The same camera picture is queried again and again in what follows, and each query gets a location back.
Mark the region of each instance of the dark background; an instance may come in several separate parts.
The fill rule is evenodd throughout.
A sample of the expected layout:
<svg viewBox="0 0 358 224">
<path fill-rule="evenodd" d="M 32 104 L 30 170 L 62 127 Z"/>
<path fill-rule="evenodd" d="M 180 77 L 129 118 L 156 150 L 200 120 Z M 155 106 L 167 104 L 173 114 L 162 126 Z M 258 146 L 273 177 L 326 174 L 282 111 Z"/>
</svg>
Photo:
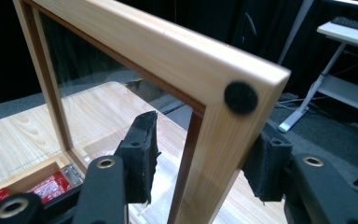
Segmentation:
<svg viewBox="0 0 358 224">
<path fill-rule="evenodd" d="M 303 3 L 299 0 L 123 0 L 121 2 L 274 63 L 279 61 Z M 336 16 L 358 20 L 358 8 L 332 4 L 328 1 L 313 1 L 282 60 L 282 66 L 292 71 L 284 91 L 296 94 L 300 98 L 307 94 L 310 85 L 319 76 L 338 46 L 338 42 L 318 34 L 316 29 Z M 54 36 L 58 35 L 49 39 L 59 76 L 78 77 L 81 76 L 78 74 L 81 71 L 76 67 L 86 64 L 82 62 L 108 60 L 98 50 L 88 46 L 88 43 L 82 42 L 75 35 L 68 34 L 54 23 L 49 23 L 47 28 L 52 33 L 64 35 L 65 43 L 71 48 L 60 50 L 72 52 L 72 57 L 60 58 L 61 54 L 58 51 L 54 52 L 56 50 L 54 45 L 59 45 L 60 43 L 56 42 L 62 39 L 54 39 Z M 77 54 L 77 49 L 89 53 Z M 358 49 L 348 48 L 348 52 L 340 56 L 331 73 L 337 73 L 339 77 L 358 83 L 358 66 L 345 72 L 348 67 L 358 63 L 358 56 L 353 56 L 353 54 L 358 55 Z M 89 69 L 86 65 L 83 66 L 83 72 Z M 13 4 L 9 0 L 0 1 L 0 103 L 39 92 L 40 87 Z M 331 99 L 318 101 L 317 104 L 337 119 L 358 121 L 358 110 L 350 106 Z"/>
</svg>

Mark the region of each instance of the wood grain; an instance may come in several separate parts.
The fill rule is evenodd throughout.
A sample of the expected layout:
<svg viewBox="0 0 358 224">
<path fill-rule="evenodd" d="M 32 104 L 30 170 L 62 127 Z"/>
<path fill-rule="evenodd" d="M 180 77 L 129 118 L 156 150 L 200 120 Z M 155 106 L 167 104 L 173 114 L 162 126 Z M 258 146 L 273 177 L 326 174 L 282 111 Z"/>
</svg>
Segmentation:
<svg viewBox="0 0 358 224">
<path fill-rule="evenodd" d="M 64 21 L 62 18 L 58 17 L 57 15 L 51 13 L 50 11 L 46 10 L 45 8 L 39 6 L 38 4 L 34 3 L 31 0 L 24 0 L 30 6 L 37 8 L 41 13 L 49 16 L 51 19 L 62 25 L 63 27 L 67 28 L 74 34 L 80 36 L 87 40 L 91 45 L 95 48 L 100 49 L 105 54 L 109 55 L 110 57 L 114 58 L 119 63 L 123 64 L 124 66 L 130 68 L 131 70 L 141 74 L 143 77 L 147 78 L 154 84 L 158 85 L 160 88 L 165 90 L 166 92 L 174 95 L 176 98 L 180 99 L 181 101 L 185 102 L 188 105 L 191 105 L 193 108 L 193 112 L 200 114 L 201 116 L 205 112 L 205 105 L 202 105 L 200 102 L 196 101 L 191 96 L 187 95 L 186 93 L 177 89 L 174 85 L 164 81 L 163 79 L 156 77 L 154 74 L 140 66 L 139 64 L 135 63 L 134 61 L 130 60 L 129 58 L 123 56 L 122 54 L 118 53 L 114 49 L 110 49 L 104 43 L 98 41 L 97 39 L 93 38 L 92 36 L 82 32 L 81 30 L 77 29 L 71 23 Z"/>
<path fill-rule="evenodd" d="M 197 113 L 191 114 L 190 125 L 188 128 L 186 144 L 181 160 L 181 166 L 179 168 L 178 177 L 176 178 L 174 197 L 171 203 L 171 212 L 168 217 L 168 222 L 174 222 L 179 211 L 183 194 L 185 191 L 188 173 L 190 171 L 191 162 L 193 161 L 194 151 L 196 148 L 197 140 L 200 134 L 200 127 L 202 124 L 202 116 Z"/>
<path fill-rule="evenodd" d="M 206 106 L 174 222 L 212 222 L 289 71 L 116 1 L 34 2 Z M 224 90 L 232 81 L 255 90 L 253 113 L 227 108 Z"/>
<path fill-rule="evenodd" d="M 62 103 L 65 113 L 72 115 L 68 119 L 69 127 L 72 130 L 78 129 L 77 132 L 72 132 L 76 152 L 87 162 L 102 155 L 113 154 L 130 128 L 132 120 L 140 113 L 155 109 L 115 82 L 65 97 Z M 120 118 L 123 116 L 122 110 L 126 111 L 125 121 Z M 84 119 L 90 114 L 92 118 Z M 58 157 L 52 156 L 48 159 L 48 148 L 61 154 L 60 145 L 56 139 L 54 140 L 53 130 L 45 105 L 0 119 L 0 161 L 7 163 L 0 166 L 0 177 L 8 178 L 0 182 L 0 188 L 13 183 L 22 186 L 21 180 L 27 176 L 37 181 L 41 178 L 39 170 L 42 170 L 44 175 L 55 171 L 49 169 L 50 172 L 46 172 L 44 169 L 55 163 Z M 131 204 L 131 223 L 167 223 L 185 141 L 186 131 L 167 117 L 158 114 L 158 148 L 162 154 L 158 157 L 152 203 L 147 207 L 142 204 Z M 16 154 L 4 154 L 8 148 Z M 33 159 L 33 156 L 37 157 L 35 153 L 39 150 L 43 157 L 40 160 Z M 67 161 L 59 164 L 62 167 Z M 17 166 L 16 170 L 19 173 L 10 172 L 11 166 Z M 248 222 L 285 223 L 285 218 L 282 203 L 263 205 L 253 196 L 246 179 L 240 174 L 214 223 Z"/>
<path fill-rule="evenodd" d="M 62 110 L 62 102 L 58 91 L 57 81 L 48 53 L 48 45 L 42 28 L 39 13 L 22 1 L 13 1 L 20 21 L 25 41 L 30 51 L 36 71 L 37 79 L 45 96 L 54 130 L 63 151 L 72 148 L 72 141 L 65 115 Z"/>
</svg>

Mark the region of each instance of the wooden table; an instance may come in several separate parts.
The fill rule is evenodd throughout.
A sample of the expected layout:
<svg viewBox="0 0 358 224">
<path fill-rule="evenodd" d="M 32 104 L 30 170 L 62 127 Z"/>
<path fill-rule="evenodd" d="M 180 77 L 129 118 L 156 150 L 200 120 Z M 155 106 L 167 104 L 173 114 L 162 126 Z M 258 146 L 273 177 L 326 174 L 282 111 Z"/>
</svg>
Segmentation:
<svg viewBox="0 0 358 224">
<path fill-rule="evenodd" d="M 65 97 L 65 114 L 77 152 L 85 161 L 112 154 L 141 113 L 156 110 L 116 82 Z M 60 154 L 45 105 L 0 119 L 0 181 Z M 166 223 L 186 140 L 186 130 L 158 114 L 158 157 L 152 203 L 131 204 L 131 223 Z M 282 203 L 263 205 L 243 174 L 237 178 L 214 223 L 285 223 Z"/>
</svg>

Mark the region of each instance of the wooden frame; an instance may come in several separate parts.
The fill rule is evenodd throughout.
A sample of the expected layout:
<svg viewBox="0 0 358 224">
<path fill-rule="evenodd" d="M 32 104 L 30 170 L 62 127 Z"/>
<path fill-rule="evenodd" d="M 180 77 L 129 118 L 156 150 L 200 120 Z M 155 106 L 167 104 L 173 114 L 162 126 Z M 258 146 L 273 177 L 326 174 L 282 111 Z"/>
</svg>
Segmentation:
<svg viewBox="0 0 358 224">
<path fill-rule="evenodd" d="M 72 150 L 41 26 L 42 12 L 194 109 L 169 223 L 212 222 L 266 123 L 289 71 L 112 0 L 14 0 L 62 150 Z M 225 102 L 227 86 L 246 83 L 258 104 L 247 114 Z"/>
</svg>

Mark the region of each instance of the glass pane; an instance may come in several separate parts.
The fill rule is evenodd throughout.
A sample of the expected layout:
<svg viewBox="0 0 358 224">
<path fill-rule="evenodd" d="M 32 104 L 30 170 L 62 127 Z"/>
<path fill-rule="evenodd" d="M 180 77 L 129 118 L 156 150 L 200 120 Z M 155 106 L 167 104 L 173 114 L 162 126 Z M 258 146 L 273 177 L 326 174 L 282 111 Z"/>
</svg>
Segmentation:
<svg viewBox="0 0 358 224">
<path fill-rule="evenodd" d="M 0 25 L 0 183 L 61 152 L 19 20 L 7 9 L 13 18 Z"/>
<path fill-rule="evenodd" d="M 85 161 L 114 154 L 138 115 L 158 111 L 162 154 L 152 204 L 131 204 L 130 211 L 166 222 L 192 108 L 57 22 L 43 17 L 43 24 L 74 148 Z"/>
</svg>

